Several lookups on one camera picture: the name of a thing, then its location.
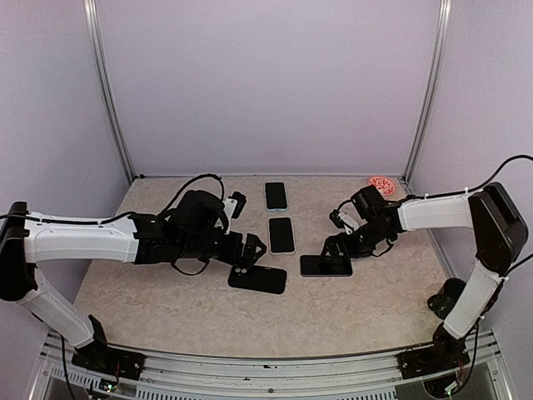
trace beige marbled table surface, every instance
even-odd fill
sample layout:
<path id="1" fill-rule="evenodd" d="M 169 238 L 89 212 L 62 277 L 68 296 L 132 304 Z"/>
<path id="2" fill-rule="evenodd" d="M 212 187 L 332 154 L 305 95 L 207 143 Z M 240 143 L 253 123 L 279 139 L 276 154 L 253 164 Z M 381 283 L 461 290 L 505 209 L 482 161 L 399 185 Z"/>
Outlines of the beige marbled table surface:
<path id="1" fill-rule="evenodd" d="M 138 179 L 120 211 L 157 213 L 185 178 Z M 267 212 L 264 183 L 283 181 L 288 212 Z M 213 261 L 196 277 L 167 264 L 94 261 L 76 304 L 104 326 L 110 343 L 173 353 L 244 358 L 298 358 L 365 353 L 428 342 L 439 321 L 426 300 L 445 281 L 426 232 L 406 232 L 379 258 L 352 261 L 351 277 L 302 277 L 299 257 L 319 254 L 340 232 L 328 218 L 366 186 L 360 177 L 225 177 L 226 193 L 247 196 L 232 230 L 268 243 L 269 218 L 288 216 L 296 254 L 263 256 L 259 264 L 287 270 L 282 295 L 227 285 L 230 267 Z M 217 182 L 191 188 L 218 194 Z M 401 189 L 394 198 L 403 197 Z M 356 210 L 346 210 L 360 222 Z M 195 271 L 195 260 L 179 262 Z"/>

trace red sticker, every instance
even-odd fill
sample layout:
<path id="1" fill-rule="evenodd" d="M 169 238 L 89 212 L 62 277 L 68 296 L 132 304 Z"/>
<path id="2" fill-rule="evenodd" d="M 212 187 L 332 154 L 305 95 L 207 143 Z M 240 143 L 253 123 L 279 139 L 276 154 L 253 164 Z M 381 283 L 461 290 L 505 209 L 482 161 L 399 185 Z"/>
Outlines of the red sticker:
<path id="1" fill-rule="evenodd" d="M 382 196 L 391 196 L 396 191 L 396 184 L 389 177 L 371 177 L 368 184 L 375 186 Z"/>

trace robotic arm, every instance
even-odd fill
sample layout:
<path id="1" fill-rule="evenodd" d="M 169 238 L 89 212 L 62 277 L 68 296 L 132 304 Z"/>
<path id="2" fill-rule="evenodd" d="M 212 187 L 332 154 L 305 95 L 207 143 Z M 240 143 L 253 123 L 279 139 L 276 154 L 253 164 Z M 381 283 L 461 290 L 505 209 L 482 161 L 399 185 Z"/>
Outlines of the robotic arm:
<path id="1" fill-rule="evenodd" d="M 127 212 L 95 221 L 29 212 L 26 203 L 15 202 L 0 231 L 0 298 L 17 302 L 58 331 L 75 347 L 75 365 L 138 379 L 143 355 L 108 347 L 100 322 L 79 312 L 36 263 L 96 258 L 134 264 L 165 262 L 177 269 L 179 258 L 196 258 L 206 265 L 214 258 L 233 270 L 250 272 L 232 271 L 234 287 L 242 283 L 243 288 L 270 292 L 264 284 L 250 283 L 248 277 L 253 279 L 251 272 L 256 269 L 264 269 L 263 275 L 277 272 L 278 286 L 284 287 L 284 271 L 255 265 L 267 250 L 259 237 L 248 234 L 243 242 L 243 235 L 230 229 L 230 221 L 239 217 L 245 203 L 239 192 L 222 201 L 209 192 L 188 191 L 176 208 L 163 214 Z"/>
<path id="2" fill-rule="evenodd" d="M 477 253 L 473 272 L 456 305 L 436 329 L 433 346 L 398 356 L 404 378 L 456 368 L 459 362 L 467 364 L 466 336 L 496 301 L 507 271 L 528 238 L 527 226 L 506 190 L 494 182 L 477 192 L 388 202 L 370 186 L 354 194 L 351 202 L 366 223 L 359 227 L 339 210 L 330 214 L 345 232 L 329 237 L 317 256 L 327 270 L 343 258 L 375 255 L 380 242 L 386 241 L 390 249 L 398 234 L 405 231 L 443 227 L 474 230 Z"/>

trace red and white round object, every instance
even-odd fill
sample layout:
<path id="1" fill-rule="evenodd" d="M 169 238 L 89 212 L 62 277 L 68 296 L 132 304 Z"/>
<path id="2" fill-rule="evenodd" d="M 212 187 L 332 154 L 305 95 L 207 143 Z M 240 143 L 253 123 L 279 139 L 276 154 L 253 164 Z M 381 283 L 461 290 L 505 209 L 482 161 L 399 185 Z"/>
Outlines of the red and white round object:
<path id="1" fill-rule="evenodd" d="M 396 183 L 389 177 L 371 177 L 368 184 L 377 188 L 382 196 L 392 196 L 396 191 Z"/>

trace metal corner post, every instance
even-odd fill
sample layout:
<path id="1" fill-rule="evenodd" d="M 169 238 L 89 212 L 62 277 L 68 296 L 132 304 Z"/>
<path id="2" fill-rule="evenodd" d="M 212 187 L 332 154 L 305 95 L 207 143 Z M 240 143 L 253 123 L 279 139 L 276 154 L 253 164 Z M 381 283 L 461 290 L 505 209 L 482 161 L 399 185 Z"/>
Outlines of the metal corner post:
<path id="1" fill-rule="evenodd" d="M 106 106 L 107 117 L 111 124 L 113 141 L 117 148 L 118 156 L 122 165 L 122 171 L 128 182 L 132 184 L 135 179 L 132 161 L 127 151 L 126 142 L 122 135 L 120 123 L 118 121 L 117 110 L 115 102 L 113 101 L 111 85 L 107 76 L 106 60 L 103 53 L 102 36 L 100 34 L 100 27 L 98 25 L 97 4 L 96 0 L 83 0 L 85 8 L 85 18 L 87 19 L 87 29 L 89 31 L 89 38 L 92 45 L 92 55 L 96 63 L 98 81 L 102 90 L 102 97 L 104 105 Z"/>
<path id="2" fill-rule="evenodd" d="M 431 115 L 431 108 L 435 100 L 437 83 L 441 71 L 442 57 L 444 54 L 444 46 L 446 44 L 446 35 L 448 33 L 448 25 L 450 24 L 450 14 L 451 0 L 441 0 L 441 8 L 439 10 L 435 45 L 433 47 L 433 55 L 431 59 L 430 74 L 426 85 L 426 93 L 424 95 L 422 110 L 416 125 L 415 140 L 413 141 L 411 153 L 409 154 L 406 170 L 403 173 L 403 178 L 407 183 L 411 182 L 416 163 L 420 157 L 422 144 L 426 135 L 427 124 Z"/>

